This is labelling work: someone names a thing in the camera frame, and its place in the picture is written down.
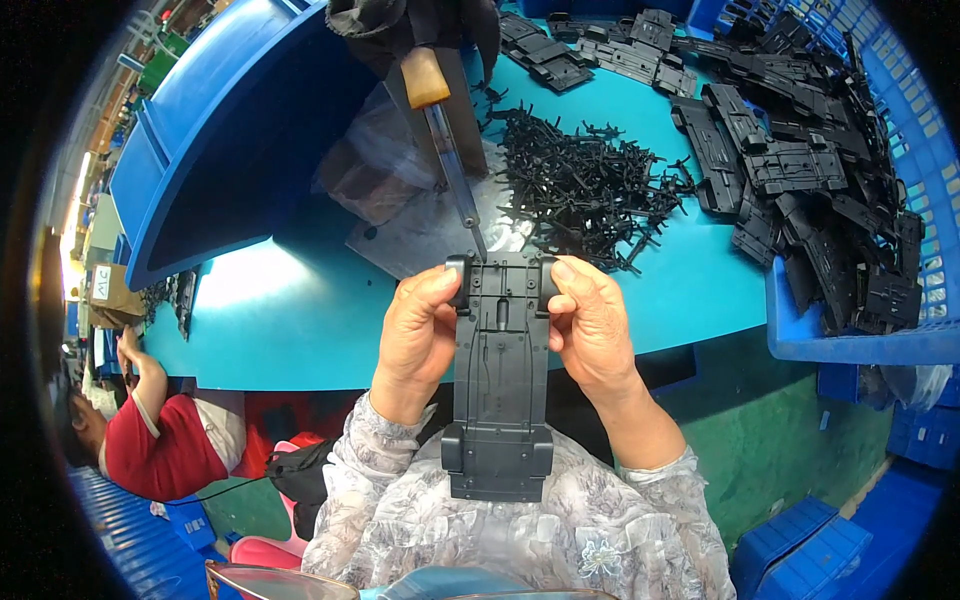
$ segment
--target black bag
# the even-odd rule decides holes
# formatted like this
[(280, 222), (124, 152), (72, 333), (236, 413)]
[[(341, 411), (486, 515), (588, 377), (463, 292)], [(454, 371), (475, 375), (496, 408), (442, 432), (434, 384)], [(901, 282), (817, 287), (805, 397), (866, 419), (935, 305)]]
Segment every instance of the black bag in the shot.
[(272, 452), (267, 460), (267, 476), (276, 490), (294, 505), (294, 530), (302, 540), (313, 539), (317, 512), (326, 502), (324, 465), (337, 439), (312, 444), (293, 452)]

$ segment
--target wooden handle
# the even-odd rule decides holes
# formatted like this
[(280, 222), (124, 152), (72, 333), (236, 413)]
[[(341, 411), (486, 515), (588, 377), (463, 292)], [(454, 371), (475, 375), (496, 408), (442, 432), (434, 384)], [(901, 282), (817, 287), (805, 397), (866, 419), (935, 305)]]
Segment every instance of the wooden handle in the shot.
[(400, 62), (400, 72), (407, 86), (410, 108), (422, 110), (450, 97), (450, 88), (433, 48), (419, 46), (411, 50)]

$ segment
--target black hair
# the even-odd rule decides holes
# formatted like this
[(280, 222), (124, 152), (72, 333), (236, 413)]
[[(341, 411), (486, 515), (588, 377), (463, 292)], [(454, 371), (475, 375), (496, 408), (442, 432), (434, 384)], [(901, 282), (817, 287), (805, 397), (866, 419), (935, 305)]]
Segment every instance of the black hair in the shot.
[(80, 393), (67, 387), (54, 402), (54, 424), (57, 430), (57, 439), (60, 441), (60, 448), (63, 450), (63, 457), (70, 467), (98, 467), (97, 457), (87, 449), (84, 442), (77, 435), (77, 430), (73, 428), (75, 420), (81, 419), (80, 410), (77, 408), (74, 397)]

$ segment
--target pink chair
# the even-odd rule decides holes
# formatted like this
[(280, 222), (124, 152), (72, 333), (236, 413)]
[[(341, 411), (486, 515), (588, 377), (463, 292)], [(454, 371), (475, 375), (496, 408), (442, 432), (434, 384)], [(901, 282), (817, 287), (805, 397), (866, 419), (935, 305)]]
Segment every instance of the pink chair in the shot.
[[(274, 451), (277, 452), (292, 452), (297, 449), (299, 449), (299, 446), (289, 442), (277, 442), (274, 446)], [(231, 563), (256, 564), (257, 566), (277, 568), (300, 568), (307, 541), (301, 540), (294, 528), (294, 502), (282, 493), (280, 493), (280, 500), (283, 502), (283, 508), (287, 510), (288, 517), (290, 517), (290, 539), (279, 541), (259, 536), (241, 538), (230, 547), (228, 560)]]

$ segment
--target red shirt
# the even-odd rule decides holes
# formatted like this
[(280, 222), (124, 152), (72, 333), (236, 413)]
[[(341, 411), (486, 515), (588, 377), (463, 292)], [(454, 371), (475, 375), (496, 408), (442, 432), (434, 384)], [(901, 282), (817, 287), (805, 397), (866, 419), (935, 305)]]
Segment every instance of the red shirt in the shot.
[(107, 476), (128, 492), (169, 502), (227, 479), (197, 414), (185, 394), (169, 398), (156, 426), (132, 396), (107, 422), (104, 437)]

